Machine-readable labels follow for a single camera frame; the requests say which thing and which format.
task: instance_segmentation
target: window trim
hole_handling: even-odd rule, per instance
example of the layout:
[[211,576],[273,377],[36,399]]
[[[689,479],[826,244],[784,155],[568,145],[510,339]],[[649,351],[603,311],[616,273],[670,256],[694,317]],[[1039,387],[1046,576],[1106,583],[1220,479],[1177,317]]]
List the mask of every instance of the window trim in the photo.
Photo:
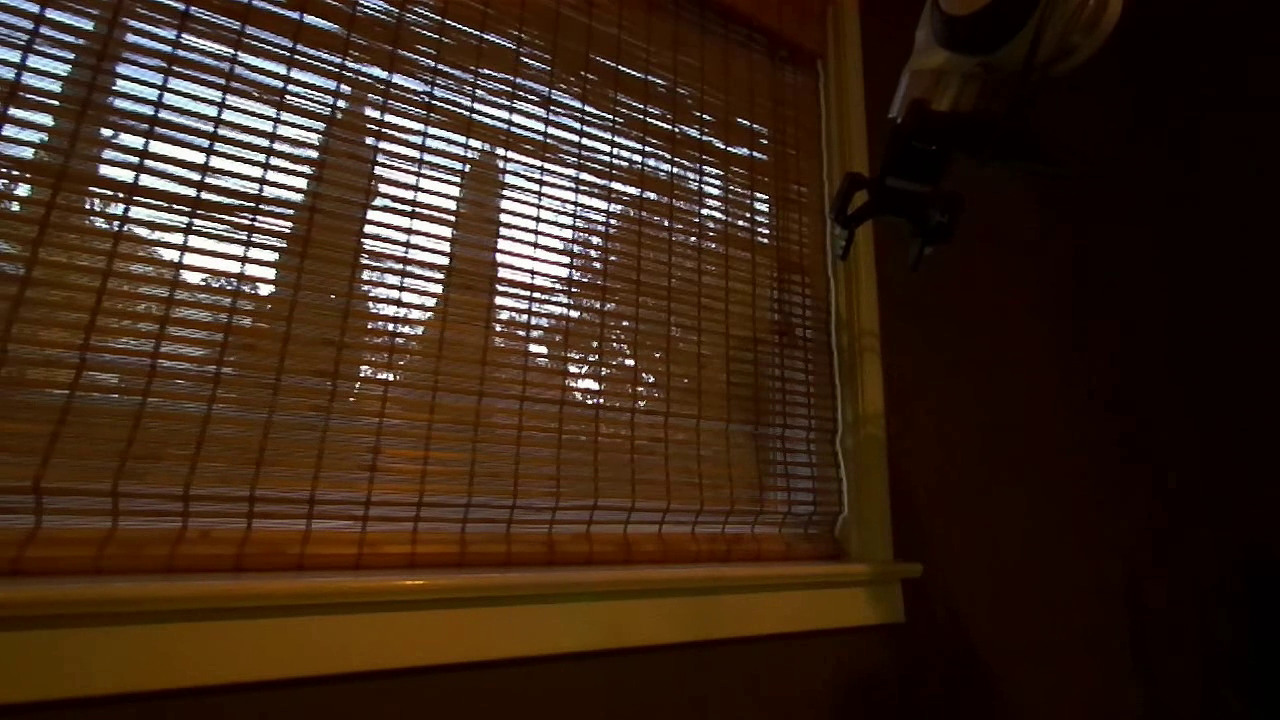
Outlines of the window trim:
[[910,567],[29,578],[0,702],[894,624]]
[[[869,168],[859,0],[826,17],[826,176]],[[0,586],[0,702],[900,624],[873,231],[833,273],[849,560],[81,576]]]

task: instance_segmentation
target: window frame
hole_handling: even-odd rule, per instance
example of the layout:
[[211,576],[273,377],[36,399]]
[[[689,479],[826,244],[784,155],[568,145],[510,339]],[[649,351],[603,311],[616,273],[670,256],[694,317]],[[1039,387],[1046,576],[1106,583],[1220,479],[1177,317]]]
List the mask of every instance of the window frame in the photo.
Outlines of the window frame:
[[[869,168],[859,0],[826,9],[826,181]],[[833,565],[70,576],[0,586],[0,702],[900,624],[875,238],[833,273],[849,491]]]

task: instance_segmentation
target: wooden trim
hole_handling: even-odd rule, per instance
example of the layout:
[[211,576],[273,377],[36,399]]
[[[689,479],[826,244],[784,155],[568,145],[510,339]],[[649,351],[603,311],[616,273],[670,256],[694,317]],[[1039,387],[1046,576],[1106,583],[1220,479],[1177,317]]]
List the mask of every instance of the wooden trim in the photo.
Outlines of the wooden trim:
[[894,624],[910,567],[20,578],[0,702]]
[[[826,187],[843,171],[873,168],[869,141],[869,81],[859,38],[859,0],[833,0],[826,10]],[[849,263],[835,268],[835,356],[843,399],[843,454],[849,454],[849,523],[843,549],[855,560],[893,560],[887,514],[887,425],[884,425],[884,356],[879,356],[879,283],[875,283],[875,231],[859,226]]]

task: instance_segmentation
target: wall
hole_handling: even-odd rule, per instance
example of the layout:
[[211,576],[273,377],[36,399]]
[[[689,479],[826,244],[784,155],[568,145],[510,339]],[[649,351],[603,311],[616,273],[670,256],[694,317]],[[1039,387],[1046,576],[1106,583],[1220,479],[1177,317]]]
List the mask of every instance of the wall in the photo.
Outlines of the wall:
[[[919,664],[927,717],[1274,717],[1270,26],[1268,5],[1130,0],[1029,112],[1058,162],[963,162],[956,247],[884,250],[910,615],[949,656]],[[869,38],[884,107],[907,46]]]

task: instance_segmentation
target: window blind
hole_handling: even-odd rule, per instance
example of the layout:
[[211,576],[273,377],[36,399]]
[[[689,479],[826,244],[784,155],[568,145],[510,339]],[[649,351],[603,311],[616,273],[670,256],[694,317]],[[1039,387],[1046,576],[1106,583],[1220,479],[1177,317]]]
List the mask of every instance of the window blind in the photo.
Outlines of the window blind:
[[803,50],[685,0],[8,0],[0,567],[835,551]]

